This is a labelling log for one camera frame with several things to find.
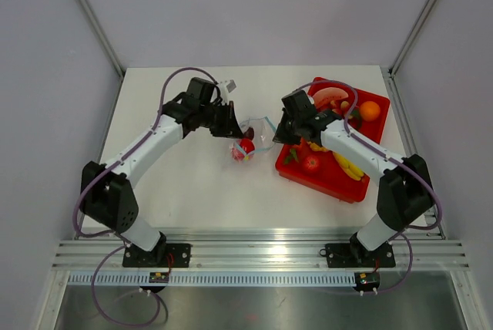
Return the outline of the clear zip top bag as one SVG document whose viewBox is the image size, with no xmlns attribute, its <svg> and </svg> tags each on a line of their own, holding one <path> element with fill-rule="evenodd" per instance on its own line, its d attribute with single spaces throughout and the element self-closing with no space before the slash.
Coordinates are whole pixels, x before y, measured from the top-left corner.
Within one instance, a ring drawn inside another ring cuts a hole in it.
<svg viewBox="0 0 493 330">
<path fill-rule="evenodd" d="M 273 122 L 268 116 L 248 118 L 240 123 L 240 129 L 243 131 L 243 133 L 249 126 L 253 127 L 255 132 L 253 143 L 256 149 L 253 152 L 252 160 L 244 162 L 236 161 L 238 163 L 252 163 L 253 161 L 260 161 L 274 147 L 273 137 L 277 128 L 274 126 Z"/>
</svg>

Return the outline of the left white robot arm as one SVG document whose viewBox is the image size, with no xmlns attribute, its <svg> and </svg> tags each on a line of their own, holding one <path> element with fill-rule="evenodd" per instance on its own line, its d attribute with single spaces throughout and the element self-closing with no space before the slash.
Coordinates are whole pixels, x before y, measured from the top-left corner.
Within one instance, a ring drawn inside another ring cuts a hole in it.
<svg viewBox="0 0 493 330">
<path fill-rule="evenodd" d="M 170 254 L 166 235 L 140 216 L 135 186 L 167 150 L 199 128 L 214 137 L 242 138 L 228 98 L 235 88 L 233 80 L 193 77 L 186 91 L 160 102 L 155 122 L 142 136 L 110 161 L 84 166 L 75 209 L 117 234 L 126 243 L 133 267 L 159 266 Z"/>
</svg>

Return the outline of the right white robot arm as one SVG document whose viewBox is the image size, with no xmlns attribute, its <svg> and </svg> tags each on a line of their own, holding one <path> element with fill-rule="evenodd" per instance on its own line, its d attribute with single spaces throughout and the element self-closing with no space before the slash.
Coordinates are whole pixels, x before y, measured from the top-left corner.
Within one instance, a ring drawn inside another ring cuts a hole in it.
<svg viewBox="0 0 493 330">
<path fill-rule="evenodd" d="M 348 116 L 319 112 L 302 89 L 281 101 L 283 114 L 274 142 L 294 145 L 304 139 L 332 150 L 358 166 L 378 187 L 376 214 L 346 243 L 357 266 L 369 264 L 377 250 L 439 205 L 422 157 L 392 153 L 352 128 Z"/>
</svg>

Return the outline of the red tomato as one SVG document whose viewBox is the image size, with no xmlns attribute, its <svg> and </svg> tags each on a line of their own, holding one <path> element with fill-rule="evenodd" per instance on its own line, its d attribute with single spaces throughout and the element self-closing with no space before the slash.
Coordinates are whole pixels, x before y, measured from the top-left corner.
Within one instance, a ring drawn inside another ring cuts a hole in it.
<svg viewBox="0 0 493 330">
<path fill-rule="evenodd" d="M 252 140 L 243 138 L 233 143 L 230 148 L 230 154 L 233 160 L 238 162 L 249 161 L 253 159 L 255 146 Z"/>
</svg>

